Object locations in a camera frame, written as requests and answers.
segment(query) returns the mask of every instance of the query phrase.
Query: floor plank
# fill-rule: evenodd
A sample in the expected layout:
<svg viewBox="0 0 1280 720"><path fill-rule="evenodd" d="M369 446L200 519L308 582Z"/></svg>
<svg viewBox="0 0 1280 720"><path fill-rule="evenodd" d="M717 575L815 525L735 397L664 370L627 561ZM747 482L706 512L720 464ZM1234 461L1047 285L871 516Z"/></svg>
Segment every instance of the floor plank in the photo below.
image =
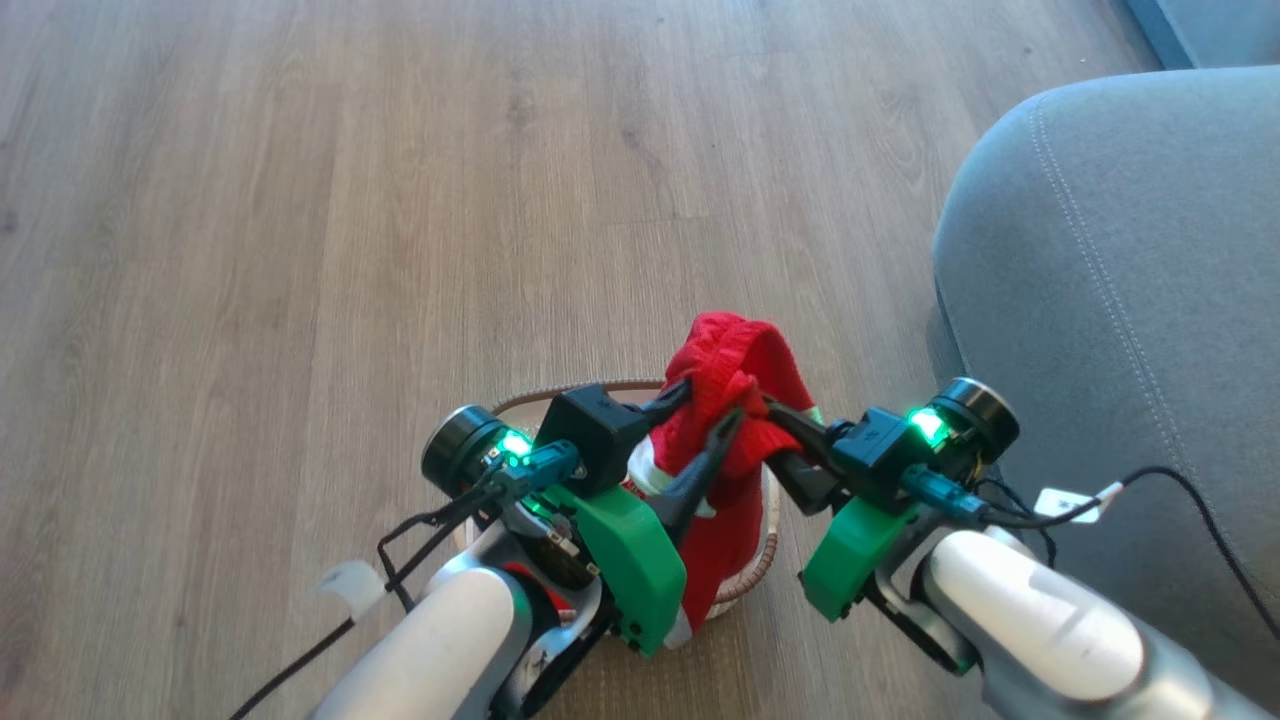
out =
<svg viewBox="0 0 1280 720"><path fill-rule="evenodd" d="M1042 90L1155 68L1119 0L0 3L0 716L218 717L439 502L463 402L659 374L773 319L828 414L954 363L956 168ZM989 717L778 566L691 646L605 643L548 717ZM430 566L444 557L435 557ZM260 716L301 716L387 603Z"/></svg>

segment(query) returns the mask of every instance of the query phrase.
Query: seam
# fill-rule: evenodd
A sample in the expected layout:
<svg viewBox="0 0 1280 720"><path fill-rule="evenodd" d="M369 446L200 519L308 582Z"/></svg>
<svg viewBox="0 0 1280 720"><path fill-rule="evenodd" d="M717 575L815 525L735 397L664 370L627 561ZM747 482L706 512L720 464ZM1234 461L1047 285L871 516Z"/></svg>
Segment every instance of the seam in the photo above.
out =
<svg viewBox="0 0 1280 720"><path fill-rule="evenodd" d="M1178 432L1174 415L1169 410L1165 393L1161 391L1160 382L1156 379L1156 374L1151 369L1147 352L1143 350L1142 343L1138 342L1138 336L1133 328L1133 323L1129 320L1129 315L1125 313L1124 305L1120 302L1120 296L1115 288L1115 283L1111 281L1111 275L1107 273L1106 265L1102 261L1102 255L1098 252L1097 243L1093 242L1093 237L1085 224L1084 213L1075 202L1075 197L1071 195L1071 188L1066 184L1066 177L1062 173L1061 167L1057 164L1057 158L1053 155L1053 147L1048 140L1048 132L1044 128L1043 105L1044 96L1042 95L1037 99L1034 108L1028 115L1028 119L1032 123L1032 145L1036 149L1036 156L1039 159L1041 169L1044 170L1044 176L1053 190L1055 197L1057 197L1062 215L1066 218L1071 234L1075 237L1075 242L1080 249L1084 264L1089 269L1089 275L1093 278L1098 295L1102 297L1102 305L1106 309L1107 316L1111 319L1111 327L1115 331L1117 340L1120 340L1120 343L1125 350L1125 355L1129 356L1129 364L1133 368L1134 375L1138 378L1138 384L1147 401L1147 407L1151 410L1156 428L1160 430L1160 436L1165 441L1165 450L1169 452L1174 465L1181 466L1187 471L1192 484L1196 486L1196 488L1201 492L1201 496L1204 498L1204 505L1208 507L1210 515L1213 518L1213 523L1219 525L1219 529L1222 532L1222 537L1231 547L1231 551L1235 552L1235 542L1231 539L1231 536L1225 525L1219 521L1217 511L1203 491L1199 471L1190 461L1190 455L1187 452L1187 445L1183 442L1181 433ZM1239 556L1239 552L1235 552L1235 555L1240 559L1240 564L1252 577L1253 582L1270 594L1272 600L1276 600L1276 594L1261 582L1257 574L1249 568L1249 564Z"/></svg>

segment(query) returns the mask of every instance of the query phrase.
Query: glowing green light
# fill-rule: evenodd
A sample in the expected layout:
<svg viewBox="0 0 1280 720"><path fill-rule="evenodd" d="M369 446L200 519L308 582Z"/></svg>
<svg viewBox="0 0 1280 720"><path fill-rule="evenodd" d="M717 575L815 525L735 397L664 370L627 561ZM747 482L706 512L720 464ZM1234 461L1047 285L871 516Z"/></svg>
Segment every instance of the glowing green light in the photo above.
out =
<svg viewBox="0 0 1280 720"><path fill-rule="evenodd" d="M933 411L932 407L925 407L923 410L916 410L906 416L906 420L920 428L924 433L924 439L929 442L929 447L937 447L942 445L942 441L947 439L951 434L951 428L938 418L938 414Z"/></svg>
<svg viewBox="0 0 1280 720"><path fill-rule="evenodd" d="M534 451L534 443L529 442L529 438L525 436L512 430L498 441L498 448L517 457L524 457Z"/></svg>

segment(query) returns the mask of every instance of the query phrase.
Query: red fabric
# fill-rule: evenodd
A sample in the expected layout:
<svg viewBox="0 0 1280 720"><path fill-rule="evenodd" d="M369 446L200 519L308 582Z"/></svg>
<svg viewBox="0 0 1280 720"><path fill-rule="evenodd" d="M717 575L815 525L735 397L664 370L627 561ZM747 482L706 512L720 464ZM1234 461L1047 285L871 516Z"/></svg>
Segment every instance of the red fabric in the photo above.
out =
<svg viewBox="0 0 1280 720"><path fill-rule="evenodd" d="M654 460L671 477L698 455L710 432L733 407L746 419L707 496L714 518L695 518L680 547L689 571L684 609L696 632L707 619L721 583L751 561L760 543L764 497L760 466L796 441L765 419L764 396L792 407L813 407L791 348L769 323L732 313L704 313L667 365L667 386L691 378L692 401L649 438Z"/></svg>

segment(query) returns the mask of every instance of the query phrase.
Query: gray upholstered ottoman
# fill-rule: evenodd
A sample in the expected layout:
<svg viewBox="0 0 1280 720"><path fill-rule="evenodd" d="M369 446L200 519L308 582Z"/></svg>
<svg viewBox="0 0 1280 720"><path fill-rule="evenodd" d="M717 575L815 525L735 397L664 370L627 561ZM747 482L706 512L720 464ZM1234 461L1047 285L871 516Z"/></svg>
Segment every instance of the gray upholstered ottoman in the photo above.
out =
<svg viewBox="0 0 1280 720"><path fill-rule="evenodd" d="M1023 102L960 170L934 260L968 370L1023 423L1005 478L1092 495L1176 466L1280 615L1280 67ZM1280 642L1171 480L1056 534L1061 570L1280 711Z"/></svg>

